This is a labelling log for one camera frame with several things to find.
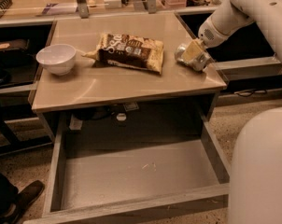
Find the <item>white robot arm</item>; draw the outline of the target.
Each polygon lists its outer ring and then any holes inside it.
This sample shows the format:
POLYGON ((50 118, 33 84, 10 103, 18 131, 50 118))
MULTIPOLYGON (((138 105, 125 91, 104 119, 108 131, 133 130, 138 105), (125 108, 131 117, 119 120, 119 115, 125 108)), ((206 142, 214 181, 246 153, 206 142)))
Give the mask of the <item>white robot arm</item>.
MULTIPOLYGON (((282 64, 282 0, 224 0, 193 43, 217 47, 252 22, 282 64)), ((235 140, 227 224, 282 224, 282 106, 249 119, 235 140)))

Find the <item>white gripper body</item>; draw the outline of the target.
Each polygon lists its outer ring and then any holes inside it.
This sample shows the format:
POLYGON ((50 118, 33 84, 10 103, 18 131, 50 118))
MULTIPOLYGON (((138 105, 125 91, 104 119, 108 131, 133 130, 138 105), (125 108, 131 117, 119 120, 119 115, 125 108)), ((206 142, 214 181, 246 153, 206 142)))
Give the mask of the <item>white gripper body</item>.
POLYGON ((230 26, 228 22, 216 15, 209 16, 200 26, 198 37, 208 48, 221 45, 229 37, 230 26))

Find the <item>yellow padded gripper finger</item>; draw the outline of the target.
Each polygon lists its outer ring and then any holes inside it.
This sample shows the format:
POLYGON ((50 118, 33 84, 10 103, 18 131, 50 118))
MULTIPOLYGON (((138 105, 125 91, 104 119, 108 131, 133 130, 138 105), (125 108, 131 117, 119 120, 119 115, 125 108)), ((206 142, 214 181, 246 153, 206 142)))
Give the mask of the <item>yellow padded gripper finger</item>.
POLYGON ((204 42, 201 39, 193 39, 182 53, 185 63, 199 62, 204 60, 204 42))

